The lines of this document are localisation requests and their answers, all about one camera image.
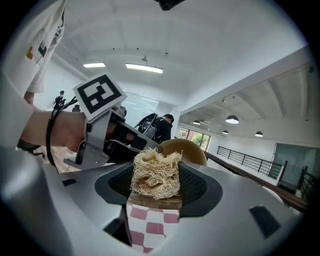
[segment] person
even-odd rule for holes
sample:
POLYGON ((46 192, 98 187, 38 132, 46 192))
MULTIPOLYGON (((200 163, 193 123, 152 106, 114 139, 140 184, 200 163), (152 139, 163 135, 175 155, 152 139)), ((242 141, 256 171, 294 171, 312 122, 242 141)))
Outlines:
MULTIPOLYGON (((34 94, 44 91, 47 64, 64 33, 66 3, 67 0, 55 0, 36 5, 33 16, 20 25, 7 44, 0 72, 1 146, 15 147, 19 139, 46 145, 46 130, 52 113, 33 105, 34 94)), ((85 137, 84 127, 83 112, 63 111, 51 131, 51 146, 77 152, 85 137)), ((114 123, 109 123, 106 137, 115 128, 114 123)), ((126 139, 133 140, 134 137, 128 133, 126 139)))
POLYGON ((64 94, 65 94, 65 92, 62 90, 62 91, 60 91, 60 95, 54 99, 54 101, 53 101, 53 104, 54 104, 53 109, 54 110, 59 109, 61 106, 63 106, 65 104, 66 99, 64 98, 64 94))
POLYGON ((159 117, 158 131, 156 136, 156 142, 158 144, 171 140, 171 128, 172 123, 175 121, 172 114, 165 114, 159 117))
POLYGON ((80 106, 74 105, 74 108, 72 109, 72 112, 80 112, 80 106))

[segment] wrist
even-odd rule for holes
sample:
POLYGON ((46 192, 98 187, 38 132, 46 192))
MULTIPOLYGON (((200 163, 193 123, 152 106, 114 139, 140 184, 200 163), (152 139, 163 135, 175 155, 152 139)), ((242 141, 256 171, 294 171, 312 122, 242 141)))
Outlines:
POLYGON ((85 115, 82 112, 62 111, 56 118, 51 132, 51 145, 67 147, 77 152, 84 140, 85 115))

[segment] railing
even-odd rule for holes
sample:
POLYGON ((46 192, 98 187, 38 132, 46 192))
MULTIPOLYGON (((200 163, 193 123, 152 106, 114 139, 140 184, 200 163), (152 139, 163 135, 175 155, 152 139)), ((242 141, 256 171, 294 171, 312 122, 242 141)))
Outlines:
POLYGON ((249 167, 258 173, 262 173, 272 179, 277 180, 279 174, 285 171, 285 165, 281 165, 275 162, 263 160, 251 155, 243 154, 223 146, 218 147, 217 155, 221 155, 228 159, 231 159, 243 166, 249 167))
POLYGON ((315 195, 315 187, 320 183, 320 180, 307 172, 308 166, 302 169, 298 189, 301 191, 301 197, 310 202, 315 195))
POLYGON ((230 163, 223 161, 221 158, 219 158, 215 155, 212 155, 212 154, 205 152, 205 151, 204 151, 204 154, 207 157, 207 159, 210 159, 210 160, 216 162, 218 165, 226 168, 230 172, 237 174, 237 175, 240 175, 240 176, 243 176, 243 177, 246 177, 250 180, 253 180, 254 182, 258 183, 261 186, 264 186, 264 187, 271 189, 272 191, 274 191, 275 193, 277 193, 280 196, 280 198, 283 200, 283 202, 286 205, 293 207, 300 212, 305 212, 307 210, 308 203, 303 198, 299 198, 299 197, 295 196, 294 194, 291 194, 288 191, 285 191, 284 189, 282 189, 278 186, 272 185, 269 182, 240 169, 239 167, 236 167, 230 163))

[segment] arched ceiling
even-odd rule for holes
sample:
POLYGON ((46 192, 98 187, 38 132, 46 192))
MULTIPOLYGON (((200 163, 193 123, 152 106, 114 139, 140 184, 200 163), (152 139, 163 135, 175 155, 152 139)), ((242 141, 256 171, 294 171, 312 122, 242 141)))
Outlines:
POLYGON ((154 0, 68 0, 55 53, 87 77, 108 71, 119 83, 132 84, 132 92, 143 85, 185 105, 211 77, 246 58, 252 46, 268 45, 282 21, 271 6, 253 0, 185 0, 170 11, 154 0), (126 68, 146 64, 143 57, 163 74, 126 68), (106 67, 83 67, 96 62, 106 67))
POLYGON ((320 143, 320 78, 312 62, 180 116, 179 122, 230 136, 320 143), (240 123, 226 118, 236 115, 240 123), (201 125, 192 124, 200 120, 201 125))

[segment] window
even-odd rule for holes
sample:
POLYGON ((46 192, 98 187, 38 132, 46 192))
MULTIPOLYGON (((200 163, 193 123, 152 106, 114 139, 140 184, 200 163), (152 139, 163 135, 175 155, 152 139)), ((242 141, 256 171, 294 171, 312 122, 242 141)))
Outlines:
POLYGON ((196 143, 202 150, 207 151, 208 144, 210 141, 210 136, 207 134, 203 134, 201 132, 197 132, 194 130, 189 130, 185 128, 181 128, 179 131, 180 139, 187 139, 196 143))

